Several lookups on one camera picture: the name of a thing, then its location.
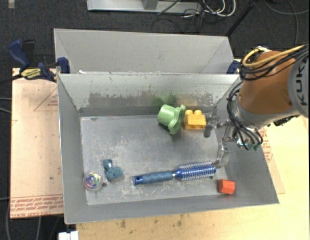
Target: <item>cable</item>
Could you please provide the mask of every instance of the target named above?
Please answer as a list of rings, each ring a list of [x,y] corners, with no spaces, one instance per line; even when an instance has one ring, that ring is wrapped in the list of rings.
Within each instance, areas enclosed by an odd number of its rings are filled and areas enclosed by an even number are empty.
[[[11,98],[0,97],[0,101],[11,101]]]
[[[299,12],[293,12],[293,13],[291,13],[291,12],[279,11],[279,10],[276,10],[276,9],[272,8],[269,4],[267,4],[267,3],[266,3],[266,0],[264,0],[264,3],[265,3],[265,5],[266,5],[269,9],[273,10],[274,12],[277,12],[277,13],[279,13],[279,14],[284,14],[284,15],[299,15],[299,14],[305,14],[305,13],[309,12],[309,9],[304,10],[304,11],[299,11]]]
[[[293,7],[293,5],[291,4],[291,2],[288,2],[288,4],[290,5],[290,7],[293,9],[294,14],[295,14],[295,19],[296,19],[296,35],[295,35],[295,45],[297,44],[297,40],[298,40],[298,33],[299,33],[299,22],[298,22],[298,15],[296,13],[295,8]]]
[[[4,200],[9,200],[10,199],[10,197],[0,197],[0,201],[4,201]]]
[[[267,62],[270,62],[270,61],[273,61],[274,59],[278,58],[278,57],[281,57],[283,55],[288,55],[288,54],[291,54],[293,52],[296,52],[297,50],[299,50],[300,48],[304,47],[305,45],[301,45],[301,46],[297,46],[295,48],[292,48],[292,49],[289,49],[289,50],[286,50],[286,51],[283,51],[281,53],[278,53],[276,55],[273,55],[273,56],[270,56],[266,59],[263,59],[261,61],[258,61],[258,62],[253,62],[253,63],[247,63],[247,60],[252,56],[254,55],[255,53],[257,52],[264,52],[266,50],[268,50],[267,48],[264,48],[264,47],[260,47],[260,48],[256,48],[254,50],[252,50],[251,52],[249,52],[242,60],[242,65],[245,66],[245,67],[248,67],[248,68],[251,68],[251,69],[254,69],[256,68],[257,66],[260,66],[262,64],[265,64]]]
[[[40,224],[41,224],[41,216],[38,219],[38,226],[37,226],[37,234],[36,234],[36,240],[39,239],[39,232],[40,232]]]
[[[162,10],[161,12],[157,13],[157,15],[163,14],[166,11],[168,11],[170,8],[172,8],[176,3],[178,3],[180,0],[174,1],[170,6],[168,6],[166,9]]]
[[[237,117],[233,114],[232,110],[231,110],[231,103],[233,102],[233,98],[234,96],[237,96],[237,93],[240,91],[240,88],[238,88],[241,84],[243,83],[243,81],[239,82],[231,91],[230,94],[227,98],[227,113],[229,116],[230,121],[232,122],[232,124],[234,125],[235,129],[236,129],[236,133],[239,135],[239,138],[241,140],[241,142],[243,143],[243,147],[246,150],[249,150],[249,148],[247,147],[247,141],[244,140],[244,137],[242,135],[242,133],[244,133],[251,141],[251,144],[253,145],[253,147],[258,147],[263,143],[263,138],[260,135],[260,133],[258,132],[257,129],[254,130],[250,130],[247,127],[245,127],[238,119]]]
[[[9,111],[9,110],[6,110],[6,109],[4,109],[4,108],[1,108],[1,107],[0,107],[0,111],[3,111],[3,112],[6,112],[6,113],[9,113],[9,114],[11,114],[11,111]]]
[[[10,233],[9,233],[9,226],[8,226],[9,210],[10,210],[10,201],[8,201],[7,212],[6,212],[6,220],[5,220],[6,235],[7,235],[8,240],[10,240]]]
[[[56,219],[56,221],[55,221],[55,224],[54,224],[54,226],[53,226],[53,229],[51,230],[51,233],[50,233],[50,236],[49,236],[49,239],[48,239],[48,240],[52,240],[59,219],[60,219],[60,216],[57,217],[57,219]]]
[[[226,2],[225,0],[221,0],[223,3],[223,7],[217,10],[213,10],[211,9],[211,7],[208,5],[208,0],[201,0],[203,3],[203,7],[205,7],[204,12],[209,13],[209,14],[213,14],[213,15],[217,15],[220,17],[229,17],[231,15],[233,15],[236,11],[236,0],[231,0],[232,1],[232,5],[233,5],[233,9],[231,10],[231,12],[223,14],[225,8],[226,8]]]
[[[278,73],[280,73],[281,71],[289,68],[291,65],[293,65],[294,63],[296,63],[298,60],[306,57],[309,55],[309,44],[305,45],[305,48],[301,49],[298,52],[295,52],[293,54],[290,55],[286,55],[284,58],[280,59],[279,61],[277,61],[276,63],[274,63],[271,66],[267,66],[267,67],[263,67],[265,64],[263,64],[262,66],[256,68],[256,69],[249,69],[247,67],[244,67],[243,65],[241,65],[240,70],[239,70],[239,75],[240,78],[242,80],[246,80],[246,81],[254,81],[260,78],[265,78],[265,77],[272,77]],[[289,65],[285,66],[284,68],[280,69],[279,71],[277,71],[274,74],[269,74],[275,67],[291,60],[294,59],[293,63],[290,63]],[[245,75],[243,75],[244,73],[246,74],[253,74],[255,77],[246,77]]]

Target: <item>yellow clamp label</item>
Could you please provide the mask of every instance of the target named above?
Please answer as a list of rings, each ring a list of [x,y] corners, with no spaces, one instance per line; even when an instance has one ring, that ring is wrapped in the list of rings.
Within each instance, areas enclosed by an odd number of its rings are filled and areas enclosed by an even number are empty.
[[[31,79],[34,77],[38,77],[41,75],[40,68],[26,68],[22,73],[20,73],[23,77]]]

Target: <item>blue brush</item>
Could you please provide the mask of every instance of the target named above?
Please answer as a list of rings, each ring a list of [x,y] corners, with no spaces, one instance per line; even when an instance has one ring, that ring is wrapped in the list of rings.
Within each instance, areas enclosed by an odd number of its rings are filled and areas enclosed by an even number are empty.
[[[147,173],[133,177],[133,184],[149,184],[156,182],[170,181],[172,179],[178,179],[181,181],[193,181],[196,179],[202,179],[214,176],[216,168],[212,166],[211,161],[195,162],[179,166],[174,171],[159,171],[153,173]]]

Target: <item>brush handle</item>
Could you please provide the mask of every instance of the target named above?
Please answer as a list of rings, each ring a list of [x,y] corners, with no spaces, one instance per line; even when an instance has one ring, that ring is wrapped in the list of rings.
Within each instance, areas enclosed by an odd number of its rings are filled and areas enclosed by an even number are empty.
[[[168,171],[152,172],[139,176],[134,176],[133,183],[134,185],[149,184],[149,183],[170,181],[172,179],[173,179],[173,173],[172,171],[168,170]]]

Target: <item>cardboard sheet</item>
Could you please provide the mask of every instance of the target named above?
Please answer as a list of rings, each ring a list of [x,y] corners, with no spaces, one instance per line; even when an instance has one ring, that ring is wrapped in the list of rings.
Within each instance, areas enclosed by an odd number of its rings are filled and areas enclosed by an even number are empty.
[[[57,85],[12,82],[10,218],[63,213]]]

